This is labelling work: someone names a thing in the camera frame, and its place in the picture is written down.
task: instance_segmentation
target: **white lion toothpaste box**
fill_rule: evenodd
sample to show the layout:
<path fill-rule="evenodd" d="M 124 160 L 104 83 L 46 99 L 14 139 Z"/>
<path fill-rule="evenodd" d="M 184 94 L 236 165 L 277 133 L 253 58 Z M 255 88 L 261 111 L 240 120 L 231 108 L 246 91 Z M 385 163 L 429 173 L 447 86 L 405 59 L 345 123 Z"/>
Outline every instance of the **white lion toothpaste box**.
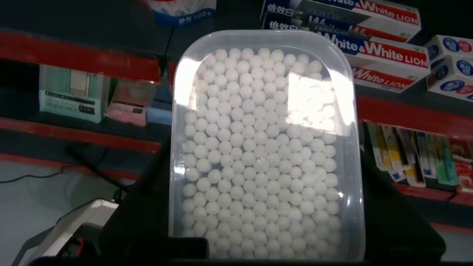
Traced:
<path fill-rule="evenodd" d="M 341 30 L 400 42 L 408 42 L 422 28 L 418 9 L 382 0 L 265 0 L 261 19 L 266 13 L 330 20 Z"/>
<path fill-rule="evenodd" d="M 473 102 L 473 59 L 447 56 L 426 82 L 430 92 Z"/>
<path fill-rule="evenodd" d="M 435 35 L 425 47 L 429 50 L 431 68 L 442 63 L 448 55 L 473 58 L 473 40 L 467 38 Z"/>

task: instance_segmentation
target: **red shelf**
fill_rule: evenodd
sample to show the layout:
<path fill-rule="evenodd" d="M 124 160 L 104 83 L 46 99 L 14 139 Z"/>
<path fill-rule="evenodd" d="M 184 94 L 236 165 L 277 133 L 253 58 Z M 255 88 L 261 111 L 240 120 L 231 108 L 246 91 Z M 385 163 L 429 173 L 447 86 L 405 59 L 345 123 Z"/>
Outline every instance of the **red shelf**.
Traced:
<path fill-rule="evenodd" d="M 428 200 L 447 201 L 452 195 L 452 192 L 439 191 L 431 188 L 416 188 L 411 185 L 404 185 L 395 183 L 394 186 L 401 192 L 401 194 L 420 197 Z"/>
<path fill-rule="evenodd" d="M 15 163 L 26 163 L 26 164 L 32 164 L 36 166 L 45 166 L 45 167 L 51 167 L 51 168 L 61 168 L 62 166 L 64 166 L 64 163 L 61 163 L 61 162 L 56 162 L 52 160 L 42 160 L 42 159 L 37 159 L 37 158 L 30 158 L 30 157 L 11 155 L 11 154 L 0 154 L 0 160 L 7 160 L 10 162 L 15 162 Z M 92 172 L 88 168 L 85 168 L 83 166 L 70 167 L 67 169 L 67 171 L 78 171 L 85 174 L 92 174 Z M 101 171 L 104 174 L 107 174 L 108 176 L 115 179 L 125 179 L 125 180 L 138 180 L 139 179 L 139 176 L 137 174 L 130 174 L 130 173 L 125 173 L 125 172 L 120 172 L 120 171 L 110 171 L 110 170 L 105 170 L 105 169 L 101 169 Z"/>
<path fill-rule="evenodd" d="M 473 140 L 471 117 L 366 97 L 357 97 L 356 105 L 360 121 Z"/>
<path fill-rule="evenodd" d="M 0 32 L 0 58 L 99 73 L 114 78 L 160 80 L 156 58 L 48 41 L 26 34 Z"/>
<path fill-rule="evenodd" d="M 65 140 L 83 141 L 120 149 L 131 149 L 143 152 L 156 152 L 160 143 L 147 140 L 137 140 L 130 137 L 114 136 L 80 129 L 68 129 L 43 123 L 34 123 L 0 117 L 0 129 L 14 130 L 46 137 L 57 137 Z"/>

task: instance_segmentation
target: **product box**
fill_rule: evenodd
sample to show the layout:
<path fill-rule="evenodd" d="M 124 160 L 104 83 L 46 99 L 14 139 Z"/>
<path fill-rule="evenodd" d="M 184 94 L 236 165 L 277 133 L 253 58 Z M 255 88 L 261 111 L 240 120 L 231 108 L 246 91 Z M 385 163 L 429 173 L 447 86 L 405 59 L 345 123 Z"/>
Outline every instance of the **product box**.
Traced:
<path fill-rule="evenodd" d="M 427 49 L 333 27 L 304 27 L 296 18 L 266 13 L 263 29 L 310 30 L 333 42 L 347 57 L 355 83 L 391 92 L 403 92 L 430 74 Z"/>
<path fill-rule="evenodd" d="M 109 102 L 110 77 L 41 65 L 39 110 L 99 123 Z"/>
<path fill-rule="evenodd" d="M 431 68 L 441 64 L 447 55 L 473 58 L 473 40 L 467 38 L 435 35 L 425 47 L 429 50 Z"/>
<path fill-rule="evenodd" d="M 344 24 L 341 30 L 401 42 L 407 42 L 422 28 L 418 9 L 381 0 L 266 0 L 261 19 L 266 13 L 308 21 L 330 19 Z"/>
<path fill-rule="evenodd" d="M 426 82 L 430 92 L 473 101 L 473 59 L 447 56 Z"/>

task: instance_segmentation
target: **label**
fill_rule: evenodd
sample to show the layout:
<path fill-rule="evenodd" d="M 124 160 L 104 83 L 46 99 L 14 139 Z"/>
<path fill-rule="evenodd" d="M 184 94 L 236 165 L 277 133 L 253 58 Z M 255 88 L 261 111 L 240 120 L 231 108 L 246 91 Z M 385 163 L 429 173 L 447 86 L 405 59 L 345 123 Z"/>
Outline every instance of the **label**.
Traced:
<path fill-rule="evenodd" d="M 415 81 L 407 78 L 401 78 L 394 75 L 378 72 L 371 69 L 363 69 L 360 67 L 353 67 L 353 77 L 360 81 L 368 81 L 387 88 L 393 89 L 407 89 Z"/>
<path fill-rule="evenodd" d="M 440 86 L 440 89 L 445 92 L 453 92 L 457 89 L 461 89 L 463 86 L 465 86 L 463 81 L 447 81 Z"/>
<path fill-rule="evenodd" d="M 458 52 L 458 50 L 460 50 L 457 41 L 450 37 L 445 37 L 443 39 L 443 45 L 452 52 Z"/>
<path fill-rule="evenodd" d="M 464 52 L 472 51 L 472 46 L 466 41 L 458 41 L 458 45 L 460 46 L 460 49 Z"/>
<path fill-rule="evenodd" d="M 440 50 L 438 49 L 437 44 L 433 44 L 428 48 L 428 51 L 429 51 L 429 58 L 430 58 L 430 60 L 432 60 L 432 59 L 437 57 L 438 52 Z"/>
<path fill-rule="evenodd" d="M 437 72 L 435 73 L 435 77 L 437 78 L 438 81 L 441 81 L 441 80 L 443 80 L 448 74 L 449 74 L 449 68 L 448 68 L 448 66 L 441 66 L 439 69 L 437 69 Z"/>
<path fill-rule="evenodd" d="M 466 85 L 461 89 L 457 90 L 458 94 L 470 94 L 473 92 L 473 85 Z"/>
<path fill-rule="evenodd" d="M 389 44 L 382 44 L 377 41 L 363 40 L 352 36 L 329 33 L 324 30 L 316 30 L 316 32 L 319 35 L 324 36 L 344 53 L 349 55 L 357 55 L 358 53 L 361 53 L 375 58 L 383 58 L 390 61 L 397 61 L 402 64 L 409 64 L 429 69 L 427 55 L 423 52 L 407 50 Z"/>
<path fill-rule="evenodd" d="M 458 60 L 457 61 L 457 68 L 460 70 L 464 75 L 471 76 L 473 75 L 473 67 L 472 65 L 465 60 Z"/>

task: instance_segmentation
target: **white ball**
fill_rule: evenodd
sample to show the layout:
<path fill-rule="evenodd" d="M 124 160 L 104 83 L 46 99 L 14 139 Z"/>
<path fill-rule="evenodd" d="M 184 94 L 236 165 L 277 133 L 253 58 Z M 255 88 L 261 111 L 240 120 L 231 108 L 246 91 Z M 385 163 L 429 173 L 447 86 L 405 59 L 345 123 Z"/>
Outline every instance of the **white ball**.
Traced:
<path fill-rule="evenodd" d="M 282 188 L 278 193 L 278 198 L 281 202 L 288 202 L 291 198 L 291 192 L 287 188 Z"/>
<path fill-rule="evenodd" d="M 255 105 L 262 105 L 266 100 L 266 94 L 262 91 L 255 91 L 253 92 L 252 100 Z"/>
<path fill-rule="evenodd" d="M 251 48 L 244 48 L 242 50 L 242 60 L 249 61 L 254 55 L 254 52 Z"/>
<path fill-rule="evenodd" d="M 302 219 L 302 212 L 298 208 L 291 208 L 287 217 L 292 223 L 299 222 Z"/>
<path fill-rule="evenodd" d="M 327 213 L 335 215 L 340 211 L 340 207 L 337 202 L 327 203 Z"/>
<path fill-rule="evenodd" d="M 183 211 L 186 213 L 192 212 L 195 209 L 195 204 L 192 199 L 185 199 L 183 201 Z"/>
<path fill-rule="evenodd" d="M 275 180 L 269 181 L 266 188 L 271 195 L 278 194 L 281 191 L 281 185 Z"/>
<path fill-rule="evenodd" d="M 256 144 L 264 144 L 268 140 L 268 136 L 264 132 L 257 132 L 254 135 Z"/>
<path fill-rule="evenodd" d="M 302 195 L 299 194 L 299 193 L 296 193 L 296 192 L 292 193 L 292 194 L 290 195 L 290 201 L 289 201 L 289 202 L 290 202 L 290 204 L 292 204 L 292 205 L 294 205 L 294 206 L 299 206 L 299 205 L 301 205 L 301 203 L 302 203 Z"/>
<path fill-rule="evenodd" d="M 207 173 L 212 169 L 212 164 L 207 158 L 202 158 L 197 161 L 197 170 L 201 173 Z"/>
<path fill-rule="evenodd" d="M 297 237 L 293 240 L 291 247 L 294 250 L 294 253 L 303 253 L 305 251 L 306 244 L 303 238 Z"/>
<path fill-rule="evenodd" d="M 264 86 L 265 86 L 265 83 L 261 79 L 253 79 L 253 81 L 251 81 L 251 88 L 254 91 L 262 90 Z"/>
<path fill-rule="evenodd" d="M 207 67 L 212 67 L 215 63 L 217 62 L 217 59 L 215 58 L 214 54 L 208 54 L 205 59 L 204 59 L 204 64 Z"/>
<path fill-rule="evenodd" d="M 207 83 L 213 83 L 214 80 L 215 80 L 215 71 L 212 70 L 212 69 L 207 69 L 205 72 L 204 72 L 204 75 L 203 75 L 203 79 L 205 82 Z"/>
<path fill-rule="evenodd" d="M 207 114 L 205 114 L 205 119 L 207 119 L 209 123 L 216 123 L 219 117 L 220 113 L 215 109 L 210 109 Z"/>
<path fill-rule="evenodd" d="M 265 75 L 263 76 L 263 80 L 265 82 L 274 82 L 276 80 L 276 73 L 274 72 L 274 70 L 266 70 Z"/>
<path fill-rule="evenodd" d="M 264 202 L 258 201 L 253 205 L 253 212 L 256 216 L 264 216 L 267 209 L 268 207 L 266 206 Z"/>
<path fill-rule="evenodd" d="M 228 85 L 232 82 L 236 83 L 235 81 L 238 81 L 238 71 L 236 69 L 229 69 L 227 71 L 225 71 L 225 77 L 227 78 L 227 89 L 228 89 Z"/>
<path fill-rule="evenodd" d="M 281 157 L 276 152 L 269 154 L 268 163 L 272 167 L 277 167 L 281 163 Z"/>
<path fill-rule="evenodd" d="M 287 232 L 287 231 L 283 231 L 279 234 L 278 236 L 278 243 L 282 246 L 282 247 L 289 247 L 293 242 L 293 237 L 292 235 Z"/>
<path fill-rule="evenodd" d="M 332 144 L 337 137 L 334 134 L 324 132 L 320 138 L 325 144 Z"/>
<path fill-rule="evenodd" d="M 325 155 L 320 151 L 312 153 L 310 159 L 316 164 L 316 166 L 322 166 L 325 163 Z"/>
<path fill-rule="evenodd" d="M 186 178 L 191 182 L 195 182 L 200 178 L 200 172 L 197 168 L 190 168 L 186 171 Z"/>
<path fill-rule="evenodd" d="M 253 76 L 253 79 L 260 80 L 265 75 L 265 70 L 261 67 L 254 67 L 251 70 L 251 75 Z"/>
<path fill-rule="evenodd" d="M 287 230 L 290 227 L 290 220 L 286 216 L 280 216 L 278 218 L 277 225 L 281 230 Z"/>
<path fill-rule="evenodd" d="M 293 166 L 289 172 L 289 175 L 292 178 L 300 178 L 302 176 L 302 170 L 297 166 Z"/>
<path fill-rule="evenodd" d="M 226 237 L 231 233 L 231 228 L 227 222 L 221 222 L 219 226 L 217 226 L 217 231 L 221 237 Z"/>
<path fill-rule="evenodd" d="M 243 204 L 241 201 L 239 200 L 234 200 L 231 204 L 230 204 L 230 212 L 231 212 L 231 215 L 233 216 L 240 216 L 242 215 L 243 213 Z"/>
<path fill-rule="evenodd" d="M 294 63 L 296 63 L 296 56 L 293 54 L 287 54 L 282 60 L 282 63 L 284 63 L 284 65 L 287 67 L 291 67 L 294 65 Z"/>
<path fill-rule="evenodd" d="M 268 222 L 276 222 L 279 218 L 278 211 L 275 209 L 266 210 L 265 218 Z"/>
<path fill-rule="evenodd" d="M 238 62 L 236 67 L 237 67 L 236 70 L 238 71 L 240 75 L 244 73 L 248 73 L 248 71 L 250 70 L 250 64 L 247 61 Z"/>
<path fill-rule="evenodd" d="M 256 202 L 256 199 L 254 198 L 253 194 L 246 193 L 242 198 L 242 203 L 246 208 L 253 207 L 255 202 Z"/>
<path fill-rule="evenodd" d="M 327 158 L 324 161 L 323 168 L 326 172 L 333 172 L 337 169 L 337 163 L 334 159 L 332 158 Z"/>
<path fill-rule="evenodd" d="M 269 195 L 266 199 L 266 206 L 268 208 L 277 208 L 279 205 L 279 198 L 276 195 Z"/>
<path fill-rule="evenodd" d="M 309 64 L 309 57 L 306 54 L 300 54 L 297 57 L 297 61 L 303 63 L 304 65 L 308 65 Z"/>
<path fill-rule="evenodd" d="M 312 173 L 316 169 L 316 164 L 312 160 L 304 160 L 301 164 L 301 170 L 304 173 Z"/>
<path fill-rule="evenodd" d="M 251 89 L 250 85 L 251 82 L 253 82 L 253 76 L 250 73 L 243 73 L 239 77 L 239 85 L 240 86 L 247 86 L 249 89 Z"/>
<path fill-rule="evenodd" d="M 194 201 L 194 204 L 197 206 L 197 207 L 203 207 L 205 206 L 205 204 L 207 203 L 206 199 L 205 199 L 205 195 L 204 193 L 202 192 L 197 192 L 194 197 L 192 198 L 192 200 Z"/>
<path fill-rule="evenodd" d="M 328 188 L 336 187 L 338 185 L 338 177 L 336 174 L 329 173 L 327 174 L 327 177 L 325 178 L 324 182 Z"/>
<path fill-rule="evenodd" d="M 243 253 L 252 253 L 255 249 L 255 245 L 251 239 L 243 239 L 242 250 Z"/>
<path fill-rule="evenodd" d="M 208 153 L 207 159 L 209 162 L 216 164 L 220 163 L 221 154 L 219 151 L 213 150 Z"/>
<path fill-rule="evenodd" d="M 256 107 L 256 104 L 251 99 L 246 99 L 242 103 L 242 109 L 245 112 L 245 114 L 252 113 L 255 107 Z"/>
<path fill-rule="evenodd" d="M 210 188 L 211 184 L 207 177 L 199 178 L 197 181 L 197 189 L 202 192 L 206 192 Z"/>
<path fill-rule="evenodd" d="M 196 222 L 192 231 L 194 232 L 194 236 L 203 236 L 207 231 L 207 227 L 203 222 Z"/>
<path fill-rule="evenodd" d="M 192 216 L 194 217 L 195 221 L 203 222 L 205 218 L 207 218 L 207 211 L 204 207 L 197 207 L 194 209 Z"/>
<path fill-rule="evenodd" d="M 290 162 L 288 160 L 282 160 L 280 163 L 279 163 L 279 171 L 283 174 L 287 174 L 290 172 L 290 170 L 292 169 L 293 165 L 290 164 Z"/>
<path fill-rule="evenodd" d="M 303 214 L 308 215 L 314 212 L 315 207 L 312 202 L 304 201 L 301 203 L 300 209 Z"/>

